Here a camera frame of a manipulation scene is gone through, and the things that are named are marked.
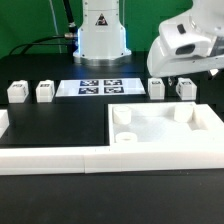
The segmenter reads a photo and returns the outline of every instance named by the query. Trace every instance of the white box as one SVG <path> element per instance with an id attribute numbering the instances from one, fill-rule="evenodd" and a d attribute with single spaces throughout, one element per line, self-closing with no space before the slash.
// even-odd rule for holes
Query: white box
<path id="1" fill-rule="evenodd" d="M 197 86 L 191 79 L 178 78 L 176 92 L 182 100 L 196 100 Z"/>
<path id="2" fill-rule="evenodd" d="M 148 91 L 151 100 L 164 100 L 165 85 L 160 78 L 151 78 L 148 83 Z"/>
<path id="3" fill-rule="evenodd" d="M 224 123 L 208 105 L 194 102 L 122 104 L 132 110 L 132 122 L 113 122 L 109 105 L 110 153 L 119 153 L 122 171 L 209 169 L 224 167 Z M 192 106 L 192 119 L 175 120 L 178 105 Z M 122 132 L 138 136 L 134 143 L 117 143 Z"/>
<path id="4" fill-rule="evenodd" d="M 7 89 L 9 103 L 23 103 L 29 95 L 27 81 L 15 81 Z"/>
<path id="5" fill-rule="evenodd" d="M 0 138 L 9 126 L 9 118 L 7 110 L 0 110 Z"/>
<path id="6" fill-rule="evenodd" d="M 54 94 L 54 82 L 51 80 L 41 81 L 36 88 L 38 103 L 52 102 Z"/>

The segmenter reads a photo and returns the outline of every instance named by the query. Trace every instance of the white foam board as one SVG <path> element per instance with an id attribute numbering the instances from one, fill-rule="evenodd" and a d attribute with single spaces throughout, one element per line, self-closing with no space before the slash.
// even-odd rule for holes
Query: white foam board
<path id="1" fill-rule="evenodd" d="M 145 94 L 140 79 L 62 80 L 58 87 L 56 97 L 127 94 Z"/>

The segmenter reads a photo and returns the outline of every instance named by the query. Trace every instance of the green backdrop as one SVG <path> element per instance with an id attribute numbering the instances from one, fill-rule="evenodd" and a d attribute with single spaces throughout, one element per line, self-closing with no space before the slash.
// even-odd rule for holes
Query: green backdrop
<path id="1" fill-rule="evenodd" d="M 68 31 L 62 0 L 51 0 L 54 6 L 58 31 Z M 70 0 L 75 21 L 82 23 L 82 0 Z M 192 0 L 125 0 L 125 27 L 127 47 L 131 50 L 148 50 L 158 35 L 161 21 L 192 7 Z M 120 0 L 122 21 L 123 0 Z M 20 44 L 55 35 L 50 0 L 0 1 L 0 58 Z M 29 53 L 59 52 L 56 46 L 33 47 Z"/>

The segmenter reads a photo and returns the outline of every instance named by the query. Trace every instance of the white plastic part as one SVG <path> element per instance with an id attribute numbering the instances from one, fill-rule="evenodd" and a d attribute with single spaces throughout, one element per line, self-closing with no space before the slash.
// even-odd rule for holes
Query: white plastic part
<path id="1" fill-rule="evenodd" d="M 191 16 L 196 26 L 208 33 L 224 36 L 224 1 L 193 0 Z"/>
<path id="2" fill-rule="evenodd" d="M 165 85 L 160 78 L 151 78 L 148 82 L 148 91 L 151 100 L 164 100 Z"/>
<path id="3" fill-rule="evenodd" d="M 15 81 L 7 89 L 9 103 L 24 103 L 29 94 L 28 82 L 21 80 Z"/>
<path id="4" fill-rule="evenodd" d="M 175 106 L 174 120 L 177 122 L 187 123 L 192 120 L 193 106 L 190 104 L 179 104 Z"/>
<path id="5" fill-rule="evenodd" d="M 182 100 L 196 100 L 197 86 L 191 79 L 178 78 L 176 92 Z"/>
<path id="6" fill-rule="evenodd" d="M 9 118 L 7 110 L 0 110 L 0 138 L 9 126 Z"/>
<path id="7" fill-rule="evenodd" d="M 211 55 L 224 36 L 224 1 L 194 0 L 193 7 L 160 24 L 149 51 L 151 76 L 165 77 L 222 69 L 224 55 Z"/>
<path id="8" fill-rule="evenodd" d="M 54 81 L 46 80 L 39 82 L 36 88 L 36 97 L 38 103 L 52 102 L 54 94 Z"/>
<path id="9" fill-rule="evenodd" d="M 131 51 L 126 48 L 126 31 L 119 21 L 119 0 L 83 0 L 83 24 L 78 31 L 76 62 L 115 60 Z"/>
<path id="10" fill-rule="evenodd" d="M 131 109 L 127 106 L 113 108 L 113 120 L 115 124 L 127 125 L 131 123 Z"/>
<path id="11" fill-rule="evenodd" d="M 181 104 L 193 106 L 192 121 L 174 121 Z M 138 135 L 128 145 L 115 142 L 115 106 L 108 106 L 110 146 L 1 149 L 0 175 L 224 168 L 224 124 L 208 105 L 125 104 L 132 123 L 120 126 Z"/>
<path id="12" fill-rule="evenodd" d="M 115 136 L 116 143 L 136 143 L 138 137 L 135 133 L 132 132 L 121 132 Z"/>

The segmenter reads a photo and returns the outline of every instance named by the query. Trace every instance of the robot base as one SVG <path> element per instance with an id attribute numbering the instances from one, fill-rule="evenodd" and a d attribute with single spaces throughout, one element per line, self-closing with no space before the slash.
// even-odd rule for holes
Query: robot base
<path id="1" fill-rule="evenodd" d="M 126 55 L 114 59 L 90 59 L 80 57 L 77 53 L 73 54 L 74 63 L 90 65 L 90 66 L 114 66 L 131 62 L 131 51 L 127 51 Z"/>

